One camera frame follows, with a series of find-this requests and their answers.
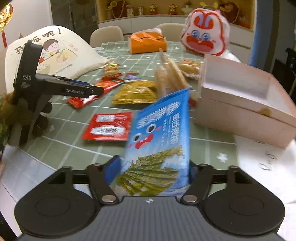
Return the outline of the long biscuit pack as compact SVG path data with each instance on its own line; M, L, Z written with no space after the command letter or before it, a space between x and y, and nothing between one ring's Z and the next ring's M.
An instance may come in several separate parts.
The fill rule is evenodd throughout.
M154 71L154 81L158 98L189 88L189 84L175 63L175 60L168 57L168 54L166 54L163 49L159 49L159 54L161 63Z

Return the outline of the pink cardboard box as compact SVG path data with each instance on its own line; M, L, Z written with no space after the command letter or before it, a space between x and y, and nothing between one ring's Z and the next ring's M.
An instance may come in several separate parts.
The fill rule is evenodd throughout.
M295 138L295 104L263 70L205 55L195 122L279 148Z

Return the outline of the yellow snack packet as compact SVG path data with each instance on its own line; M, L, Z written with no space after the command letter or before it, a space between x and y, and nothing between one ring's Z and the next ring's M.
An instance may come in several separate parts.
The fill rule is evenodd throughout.
M117 104L147 104L158 100L157 88L154 81L137 80L127 82L119 90L111 103Z

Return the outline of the cream cartoon canvas bag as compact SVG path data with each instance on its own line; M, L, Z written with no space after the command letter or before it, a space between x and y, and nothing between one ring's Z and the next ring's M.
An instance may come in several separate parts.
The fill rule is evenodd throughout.
M8 45L4 69L8 83L14 81L20 55L28 40L42 50L37 58L37 73L76 79L89 71L104 67L108 61L68 28L48 26Z

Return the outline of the beige chair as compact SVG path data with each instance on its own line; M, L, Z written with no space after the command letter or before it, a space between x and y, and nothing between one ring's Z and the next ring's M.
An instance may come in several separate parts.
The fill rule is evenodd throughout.
M90 36L91 47L100 47L102 43L124 41L123 32L118 26L98 28Z
M167 41L179 42L182 30L185 24L180 23L163 23L156 26L156 28L161 29L162 35Z

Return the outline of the beige chair right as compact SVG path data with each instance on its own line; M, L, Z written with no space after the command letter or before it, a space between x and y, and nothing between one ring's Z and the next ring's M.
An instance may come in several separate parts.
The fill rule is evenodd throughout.
M179 42L182 30L185 24L180 23L163 23L156 26L156 28L161 29L162 35L167 41Z

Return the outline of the orange tissue box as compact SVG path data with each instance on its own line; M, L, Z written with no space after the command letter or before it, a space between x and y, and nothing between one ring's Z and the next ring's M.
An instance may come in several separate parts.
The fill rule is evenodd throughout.
M160 28L147 29L133 33L128 37L130 54L167 51L168 43Z

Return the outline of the green checked tablecloth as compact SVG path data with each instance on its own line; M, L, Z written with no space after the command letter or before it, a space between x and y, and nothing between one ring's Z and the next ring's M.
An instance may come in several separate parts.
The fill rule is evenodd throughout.
M119 70L124 77L126 72L138 71L145 80L153 80L154 70L161 64L159 53L145 53L131 55L126 42L103 44L96 49L97 53L108 59L114 59L120 64ZM176 62L186 60L199 61L202 57L186 53L181 44L168 43L168 55ZM145 108L144 104L113 104L112 101L125 84L117 86L106 95L91 102L83 108L76 109L67 103L66 97L52 98L53 110L48 115L49 128L41 137L28 141L20 147L33 161L41 163L50 169L62 166L72 166L84 169L92 163L104 163L113 155L125 155L124 141L99 141L97 138L104 133L114 133L118 128L97 127L95 121L95 135L90 132L91 139L83 139L88 130L88 124L96 114L107 114L110 120L115 113L137 113ZM217 169L225 169L229 165L237 165L237 145L234 135L195 125L194 108L190 107L190 159L195 163L207 163Z

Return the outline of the red white rabbit bag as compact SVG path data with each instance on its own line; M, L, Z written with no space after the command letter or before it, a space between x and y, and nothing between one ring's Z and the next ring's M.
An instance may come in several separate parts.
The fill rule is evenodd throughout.
M227 50L229 38L229 22L218 10L198 8L186 17L180 42L195 54L221 56Z

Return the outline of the long red snack packet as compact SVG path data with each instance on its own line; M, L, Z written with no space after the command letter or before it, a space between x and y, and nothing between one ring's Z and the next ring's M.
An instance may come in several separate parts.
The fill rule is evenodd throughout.
M112 89L121 84L123 84L123 81L119 81L118 79L104 79L92 85L94 90L88 97L71 97L67 102L74 108L80 109L109 93Z

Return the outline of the red square snack packet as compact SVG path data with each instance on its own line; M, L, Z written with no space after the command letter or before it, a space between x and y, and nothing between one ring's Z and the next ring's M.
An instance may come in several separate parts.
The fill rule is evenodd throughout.
M88 141L127 141L132 118L132 112L95 114L82 135L82 139Z

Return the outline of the blue seaweed snack bag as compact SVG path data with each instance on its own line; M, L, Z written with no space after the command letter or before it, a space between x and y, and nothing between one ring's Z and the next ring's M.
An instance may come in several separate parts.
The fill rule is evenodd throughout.
M187 88L138 112L116 179L116 194L182 196L189 188L189 127Z

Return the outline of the small bread bun packet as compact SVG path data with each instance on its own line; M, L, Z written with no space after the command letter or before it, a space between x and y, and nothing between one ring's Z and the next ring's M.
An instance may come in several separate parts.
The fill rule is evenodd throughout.
M187 79L200 80L203 61L182 60L177 63L178 68Z

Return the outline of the beige chair left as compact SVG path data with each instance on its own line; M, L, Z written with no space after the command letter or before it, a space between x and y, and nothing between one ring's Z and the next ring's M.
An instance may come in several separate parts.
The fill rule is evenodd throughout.
M102 43L124 41L123 32L118 26L98 28L90 36L91 47L100 47Z

